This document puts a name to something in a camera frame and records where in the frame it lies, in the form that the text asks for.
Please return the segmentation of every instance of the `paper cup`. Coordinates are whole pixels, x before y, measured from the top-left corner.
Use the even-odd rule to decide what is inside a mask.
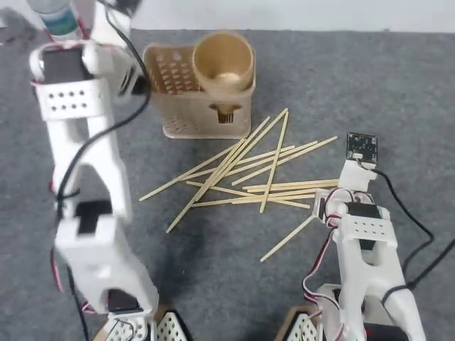
[[[253,51],[240,34],[217,32],[205,36],[195,45],[192,63],[199,84],[209,94],[237,94],[251,85]]]

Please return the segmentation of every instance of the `perforated plastic container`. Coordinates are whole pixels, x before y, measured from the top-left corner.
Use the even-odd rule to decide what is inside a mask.
[[[256,87],[239,94],[211,96],[191,67],[193,46],[151,44],[144,61],[152,82],[152,103],[173,139],[241,139],[251,131],[251,100]]]

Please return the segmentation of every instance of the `pile of chopsticks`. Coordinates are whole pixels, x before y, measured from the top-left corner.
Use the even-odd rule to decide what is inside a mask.
[[[312,141],[304,144],[303,146],[288,146],[283,147],[284,135],[287,128],[287,122],[289,118],[289,110],[284,109],[271,123],[267,126],[266,124],[270,120],[267,117],[246,139],[241,139],[233,146],[225,149],[221,153],[209,158],[202,162],[198,166],[188,170],[184,174],[174,178],[168,183],[161,187],[153,190],[149,194],[141,197],[139,201],[144,201],[150,197],[160,193],[161,191],[171,187],[173,184],[184,181],[188,185],[192,185],[198,188],[195,195],[189,200],[188,204],[181,210],[174,221],[171,223],[166,233],[172,231],[172,229],[180,222],[182,217],[192,207],[206,207],[212,205],[221,204],[245,204],[252,202],[260,202],[261,213],[264,212],[267,202],[276,202],[283,205],[290,205],[305,209],[310,209],[310,205],[295,202],[295,200],[314,198],[314,193],[317,188],[332,188],[338,184],[338,179],[331,180],[312,180],[303,181],[296,183],[273,183],[274,174],[277,166],[280,166],[294,158],[302,156],[310,151],[314,151],[319,147],[325,146],[330,142],[337,139],[337,136],[323,140],[321,142]],[[256,146],[256,144],[277,124],[278,121],[283,119],[283,125],[277,148],[268,153],[263,153],[256,156],[245,158],[245,156]],[[210,163],[222,158],[221,162],[217,167],[202,170],[202,168],[208,166]],[[253,173],[250,173],[236,181],[232,182],[232,186],[239,185],[246,180],[252,179],[255,176],[269,172],[268,181],[263,185],[253,185],[243,187],[243,190],[234,190],[232,188],[224,188],[217,186],[217,184],[224,178],[234,174],[238,174],[247,171],[252,168],[262,166],[260,169]],[[191,179],[208,175],[203,183],[195,182]],[[225,200],[215,200],[201,202],[200,199],[208,190],[214,190],[218,192],[228,193],[236,195],[234,198]]]

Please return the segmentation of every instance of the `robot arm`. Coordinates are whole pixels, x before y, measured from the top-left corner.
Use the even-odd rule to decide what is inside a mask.
[[[131,2],[139,3],[110,3],[109,17],[123,33],[129,32],[132,7],[126,3]],[[124,46],[107,24],[104,4],[97,2],[92,40],[46,44],[30,56],[32,84],[53,152],[54,192],[81,146],[114,125],[111,101],[129,98],[140,77],[146,77]],[[87,122],[88,139],[77,133],[80,119]],[[109,192],[107,200],[80,201],[83,166],[95,169]],[[71,268],[77,288],[97,313],[108,313],[111,320],[122,318],[131,326],[149,324],[149,332],[131,331],[135,341],[154,340],[152,318],[159,295],[123,233],[132,221],[132,204],[114,131],[85,150],[63,194],[55,247]]]
[[[361,168],[358,161],[367,169]],[[343,325],[339,340],[425,341],[410,290],[396,291],[385,306],[381,304],[389,289],[405,285],[405,278],[390,213],[375,205],[367,194],[368,183],[375,178],[368,168],[374,168],[376,162],[376,138],[349,133],[347,159],[339,180],[339,187],[345,190],[319,190],[316,194],[314,214],[321,221],[326,222],[330,215],[340,217],[333,240],[337,244],[341,288],[324,285],[319,293],[335,298],[341,309],[338,311],[326,299],[318,300],[324,332],[327,340],[336,340]],[[371,328],[378,331],[368,336],[366,330]]]

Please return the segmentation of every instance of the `bottle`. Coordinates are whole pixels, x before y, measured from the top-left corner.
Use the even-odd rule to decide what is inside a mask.
[[[72,0],[27,0],[27,2],[40,16],[51,40],[88,38]]]

